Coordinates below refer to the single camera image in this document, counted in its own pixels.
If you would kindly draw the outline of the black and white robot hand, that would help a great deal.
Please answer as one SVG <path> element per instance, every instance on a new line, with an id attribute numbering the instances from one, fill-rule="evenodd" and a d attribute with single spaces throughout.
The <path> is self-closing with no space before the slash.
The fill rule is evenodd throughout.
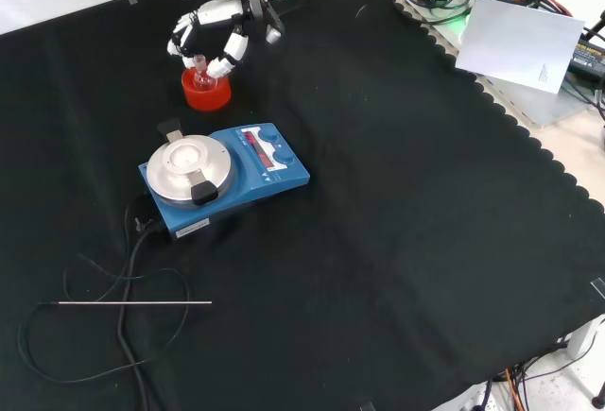
<path id="1" fill-rule="evenodd" d="M 241 62 L 254 30 L 263 33 L 269 44 L 277 43 L 285 34 L 270 0 L 209 0 L 179 19 L 167 44 L 168 54 L 181 57 L 187 68 L 195 67 L 195 39 L 202 30 L 219 27 L 232 31 L 222 52 L 207 62 L 206 73 L 215 79 L 227 76 Z"/>

